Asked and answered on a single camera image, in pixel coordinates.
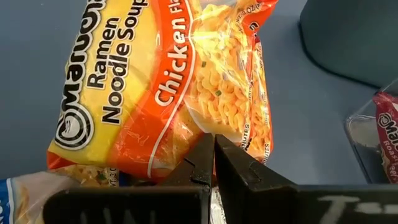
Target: blue table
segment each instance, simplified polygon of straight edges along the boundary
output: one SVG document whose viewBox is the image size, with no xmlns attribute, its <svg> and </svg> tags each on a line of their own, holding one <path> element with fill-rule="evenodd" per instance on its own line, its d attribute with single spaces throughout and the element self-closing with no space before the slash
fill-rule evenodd
<svg viewBox="0 0 398 224">
<path fill-rule="evenodd" d="M 259 33 L 274 125 L 268 165 L 300 184 L 363 184 L 343 121 L 376 89 L 330 75 L 306 58 L 297 26 L 304 4 L 281 1 Z M 84 5 L 84 0 L 1 3 L 0 178 L 46 168 L 64 66 Z"/>
</svg>

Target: dried ramen noodles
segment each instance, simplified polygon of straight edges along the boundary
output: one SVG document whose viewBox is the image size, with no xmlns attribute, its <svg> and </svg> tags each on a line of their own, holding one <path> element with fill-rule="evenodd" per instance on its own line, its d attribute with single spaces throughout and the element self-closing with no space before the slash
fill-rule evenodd
<svg viewBox="0 0 398 224">
<path fill-rule="evenodd" d="M 51 169 L 166 176 L 203 133 L 272 150 L 256 32 L 277 0 L 89 0 L 68 60 Z"/>
</svg>

